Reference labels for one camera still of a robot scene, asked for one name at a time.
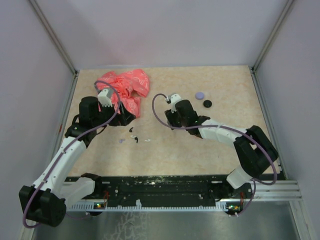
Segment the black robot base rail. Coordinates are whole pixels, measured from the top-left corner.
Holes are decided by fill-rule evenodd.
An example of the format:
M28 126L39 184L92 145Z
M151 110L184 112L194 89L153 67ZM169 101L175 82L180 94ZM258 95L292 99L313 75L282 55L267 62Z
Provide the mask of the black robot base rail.
M234 189L226 175L102 176L85 200L106 201L108 207L214 207L222 200L250 199L250 183Z

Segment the black round charging case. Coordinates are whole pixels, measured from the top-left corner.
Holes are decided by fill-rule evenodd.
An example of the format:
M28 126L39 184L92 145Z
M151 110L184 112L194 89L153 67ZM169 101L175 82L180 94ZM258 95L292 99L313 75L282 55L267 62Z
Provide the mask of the black round charging case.
M212 102L210 100L208 100L208 99L203 101L203 106L205 108L211 108L212 105L213 105Z

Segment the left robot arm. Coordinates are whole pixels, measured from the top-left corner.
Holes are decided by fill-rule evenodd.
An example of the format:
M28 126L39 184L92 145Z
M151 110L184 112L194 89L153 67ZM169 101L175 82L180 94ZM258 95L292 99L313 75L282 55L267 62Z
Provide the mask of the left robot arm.
M84 97L78 109L48 167L31 186L24 185L19 191L22 223L26 228L31 228L28 220L56 227L65 218L67 209L82 198L101 197L104 186L100 177L92 173L85 173L65 190L62 187L76 161L99 134L98 129L127 126L136 118L123 102L114 107L107 97Z

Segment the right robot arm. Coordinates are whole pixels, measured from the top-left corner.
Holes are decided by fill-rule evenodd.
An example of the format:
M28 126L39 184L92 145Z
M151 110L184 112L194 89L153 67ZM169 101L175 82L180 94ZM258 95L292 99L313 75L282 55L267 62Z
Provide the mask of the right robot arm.
M166 102L170 109L165 111L165 116L171 129L183 129L192 136L214 140L235 149L239 166L226 177L223 192L227 197L235 198L243 184L257 180L267 168L275 167L273 162L279 157L278 151L259 126L233 128L208 116L198 115L191 102L177 94L167 97Z

